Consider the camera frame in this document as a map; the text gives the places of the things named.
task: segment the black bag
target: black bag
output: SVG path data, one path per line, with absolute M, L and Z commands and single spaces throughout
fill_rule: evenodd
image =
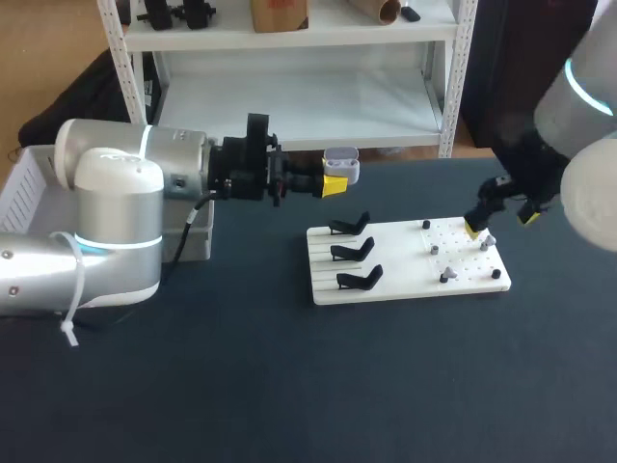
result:
M 151 53 L 144 54 L 146 118 L 154 119 L 161 86 Z M 101 53 L 58 98 L 19 130 L 19 144 L 53 145 L 69 119 L 95 119 L 129 123 L 114 60 L 109 50 Z

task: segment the cardboard box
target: cardboard box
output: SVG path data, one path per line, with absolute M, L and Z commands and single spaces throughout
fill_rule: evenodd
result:
M 256 32 L 298 31 L 309 27 L 309 0 L 251 0 Z

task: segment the black object on shelf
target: black object on shelf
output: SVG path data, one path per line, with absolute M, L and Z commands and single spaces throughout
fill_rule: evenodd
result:
M 401 16 L 407 19 L 409 22 L 420 21 L 420 15 L 412 7 L 401 8 Z
M 189 29 L 205 29 L 208 27 L 216 8 L 212 8 L 204 0 L 183 0 L 184 16 Z
M 370 222 L 370 214 L 367 211 L 360 216 L 360 220 L 356 224 L 350 224 L 340 220 L 332 220 L 330 221 L 330 224 L 328 224 L 328 227 L 330 227 L 330 234 L 335 234 L 335 232 L 338 232 L 340 234 L 353 234 L 354 236 L 358 236 L 364 231 L 364 228 L 368 222 Z
M 348 273 L 339 273 L 336 275 L 338 289 L 361 289 L 362 291 L 370 291 L 384 275 L 384 269 L 381 265 L 375 265 L 367 277 L 357 277 Z
M 148 21 L 155 31 L 172 28 L 172 10 L 165 0 L 144 0 L 146 14 L 139 14 L 138 21 Z
M 204 29 L 216 13 L 204 0 L 183 0 L 184 5 L 169 7 L 166 0 L 145 0 L 146 14 L 139 14 L 137 20 L 148 21 L 155 31 L 171 29 L 172 16 L 186 20 L 189 29 Z
M 352 260 L 354 262 L 364 261 L 375 247 L 373 237 L 368 237 L 360 249 L 351 249 L 345 246 L 331 246 L 330 253 L 332 260 Z

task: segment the wooden floor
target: wooden floor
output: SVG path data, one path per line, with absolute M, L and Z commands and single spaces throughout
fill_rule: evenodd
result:
M 49 106 L 107 47 L 94 0 L 0 0 L 0 183 L 11 167 L 7 153 L 17 131 Z M 477 150 L 462 127 L 456 157 L 491 156 Z M 412 148 L 384 156 L 367 150 L 364 161 L 426 159 L 437 149 Z

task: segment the white cable tie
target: white cable tie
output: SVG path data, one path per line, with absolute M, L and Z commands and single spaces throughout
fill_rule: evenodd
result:
M 73 317 L 77 312 L 77 306 L 79 306 L 79 301 L 81 300 L 81 296 L 84 293 L 84 286 L 86 283 L 86 268 L 84 266 L 84 255 L 81 252 L 81 248 L 79 247 L 79 243 L 73 236 L 65 231 L 54 231 L 49 235 L 51 238 L 55 238 L 56 236 L 61 236 L 64 238 L 70 249 L 73 252 L 73 256 L 76 261 L 75 272 L 77 273 L 77 278 L 75 279 L 75 290 L 73 292 L 73 298 L 70 302 L 70 307 L 68 308 L 68 313 L 65 319 L 60 323 L 60 331 L 62 331 L 66 336 L 68 343 L 71 347 L 76 347 L 79 345 L 77 341 L 77 337 L 73 332 Z
M 152 129 L 151 125 L 146 125 L 146 128 L 144 128 L 144 132 L 142 133 L 142 143 L 140 143 L 139 154 L 138 154 L 139 157 L 141 157 L 142 159 L 146 159 L 146 148 L 148 147 L 148 135 L 151 129 Z
M 193 221 L 195 220 L 195 218 L 197 217 L 197 214 L 199 214 L 200 212 L 196 209 L 191 210 L 191 212 L 189 213 L 188 218 L 186 219 L 186 223 L 189 225 L 193 225 Z
M 68 343 L 71 347 L 76 347 L 79 345 L 77 342 L 77 337 L 73 332 L 73 322 L 72 321 L 63 321 L 60 324 L 60 331 L 62 331 L 65 335 L 67 335 Z

